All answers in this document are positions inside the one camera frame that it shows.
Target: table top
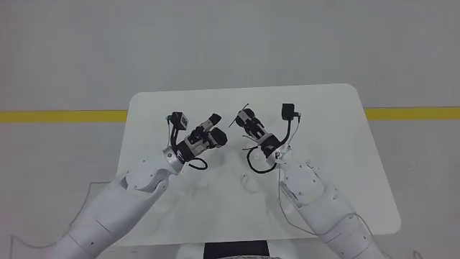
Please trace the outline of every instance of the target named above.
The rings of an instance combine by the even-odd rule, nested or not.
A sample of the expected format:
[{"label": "table top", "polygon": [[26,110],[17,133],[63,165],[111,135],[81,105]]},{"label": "table top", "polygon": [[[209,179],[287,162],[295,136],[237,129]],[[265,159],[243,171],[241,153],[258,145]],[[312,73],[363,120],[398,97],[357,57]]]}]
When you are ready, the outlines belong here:
[{"label": "table top", "polygon": [[[293,157],[320,166],[364,217],[375,234],[395,233],[400,216],[364,114],[357,90],[348,84],[277,86],[140,93],[129,105],[117,173],[166,147],[165,117],[184,112],[188,131],[217,113],[217,127],[229,139],[226,146],[200,157],[209,168],[184,167],[170,177],[170,186],[139,224],[118,245],[162,245],[197,242],[276,240],[311,237],[291,227],[277,202],[277,172],[253,173],[236,124],[228,128],[245,105],[255,112],[268,132],[283,138],[286,121],[282,103],[294,103],[302,120],[291,142]],[[260,153],[254,165],[267,167]],[[306,227],[282,196],[291,222]]]}]

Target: concrete floor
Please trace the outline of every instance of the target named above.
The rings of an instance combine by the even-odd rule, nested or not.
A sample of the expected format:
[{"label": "concrete floor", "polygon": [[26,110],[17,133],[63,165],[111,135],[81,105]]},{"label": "concrete floor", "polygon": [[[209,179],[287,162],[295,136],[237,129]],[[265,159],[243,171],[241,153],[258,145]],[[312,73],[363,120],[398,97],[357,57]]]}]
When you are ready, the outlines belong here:
[{"label": "concrete floor", "polygon": [[[0,109],[126,109],[140,91],[350,83],[365,106],[460,106],[458,0],[0,0]],[[370,122],[394,258],[455,258],[460,122]],[[0,124],[0,258],[64,232],[116,172],[122,124]],[[336,258],[294,240],[307,258]],[[177,246],[102,258],[171,258]],[[15,248],[14,259],[37,250]]]}]

